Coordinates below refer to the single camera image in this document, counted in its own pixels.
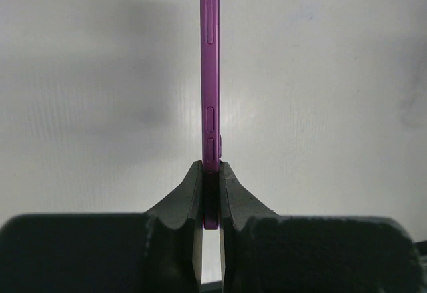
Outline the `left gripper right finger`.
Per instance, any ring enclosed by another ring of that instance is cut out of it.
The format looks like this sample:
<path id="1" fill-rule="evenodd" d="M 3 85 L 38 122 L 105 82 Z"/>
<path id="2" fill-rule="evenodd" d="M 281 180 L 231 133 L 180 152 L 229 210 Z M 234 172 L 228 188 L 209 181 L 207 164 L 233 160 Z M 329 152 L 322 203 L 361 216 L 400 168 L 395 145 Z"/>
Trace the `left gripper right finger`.
<path id="1" fill-rule="evenodd" d="M 224 292 L 425 292 L 426 271 L 390 218 L 281 216 L 220 165 Z"/>

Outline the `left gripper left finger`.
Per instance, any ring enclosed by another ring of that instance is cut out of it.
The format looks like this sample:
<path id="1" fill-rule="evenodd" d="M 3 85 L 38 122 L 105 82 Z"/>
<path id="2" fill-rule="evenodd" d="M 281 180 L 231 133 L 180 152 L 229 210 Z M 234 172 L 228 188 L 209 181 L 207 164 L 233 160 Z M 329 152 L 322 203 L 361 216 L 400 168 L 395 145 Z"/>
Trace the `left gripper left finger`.
<path id="1" fill-rule="evenodd" d="M 146 212 L 23 214 L 1 228 L 2 292 L 199 292 L 201 162 Z"/>

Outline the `phone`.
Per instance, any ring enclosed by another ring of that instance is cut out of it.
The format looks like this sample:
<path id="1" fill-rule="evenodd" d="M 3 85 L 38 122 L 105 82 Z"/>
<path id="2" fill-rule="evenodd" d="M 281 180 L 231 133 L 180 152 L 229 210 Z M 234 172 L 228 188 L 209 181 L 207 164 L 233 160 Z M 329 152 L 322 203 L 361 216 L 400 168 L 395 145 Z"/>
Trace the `phone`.
<path id="1" fill-rule="evenodd" d="M 200 0 L 203 224 L 216 230 L 220 135 L 220 0 Z"/>

